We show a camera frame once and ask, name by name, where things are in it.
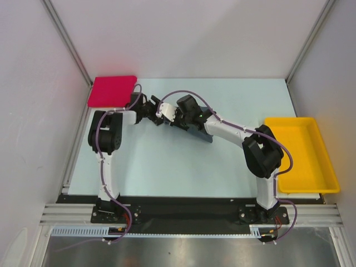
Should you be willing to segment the grey t-shirt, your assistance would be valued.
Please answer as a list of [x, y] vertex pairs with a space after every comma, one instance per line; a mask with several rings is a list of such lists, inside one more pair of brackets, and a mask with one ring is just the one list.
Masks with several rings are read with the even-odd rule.
[[176, 127], [179, 128], [181, 130], [186, 131], [187, 133], [203, 140], [206, 141], [208, 143], [212, 143], [213, 142], [213, 136], [209, 135], [205, 130], [200, 130], [197, 126], [195, 125], [183, 125], [180, 122], [171, 122], [170, 120], [168, 120], [167, 118], [165, 118], [163, 120], [164, 124], [169, 125], [171, 127]]

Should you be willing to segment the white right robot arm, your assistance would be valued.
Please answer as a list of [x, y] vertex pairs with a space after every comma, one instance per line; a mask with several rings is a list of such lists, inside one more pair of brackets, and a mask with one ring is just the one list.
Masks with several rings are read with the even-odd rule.
[[155, 103], [154, 116], [172, 127], [178, 127], [198, 138], [212, 143], [213, 137], [229, 141], [244, 152], [246, 165], [256, 177], [258, 194], [256, 215], [262, 223], [270, 223], [276, 218], [279, 207], [275, 197], [273, 176], [281, 165], [284, 153], [275, 136], [266, 125], [248, 130], [241, 125], [224, 121], [209, 106], [200, 106], [192, 95], [177, 100], [173, 106], [152, 96]]

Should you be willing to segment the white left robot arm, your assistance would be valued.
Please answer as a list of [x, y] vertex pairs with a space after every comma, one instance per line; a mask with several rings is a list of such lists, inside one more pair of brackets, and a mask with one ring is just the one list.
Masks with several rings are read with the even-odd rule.
[[100, 192], [92, 210], [91, 222], [94, 224], [114, 224], [128, 212], [120, 202], [120, 189], [115, 179], [113, 160], [115, 152], [122, 143], [123, 128], [138, 124], [143, 118], [160, 125], [163, 120], [156, 116], [159, 98], [147, 99], [143, 93], [132, 93], [130, 102], [124, 108], [94, 112], [88, 144], [96, 154], [100, 170]]

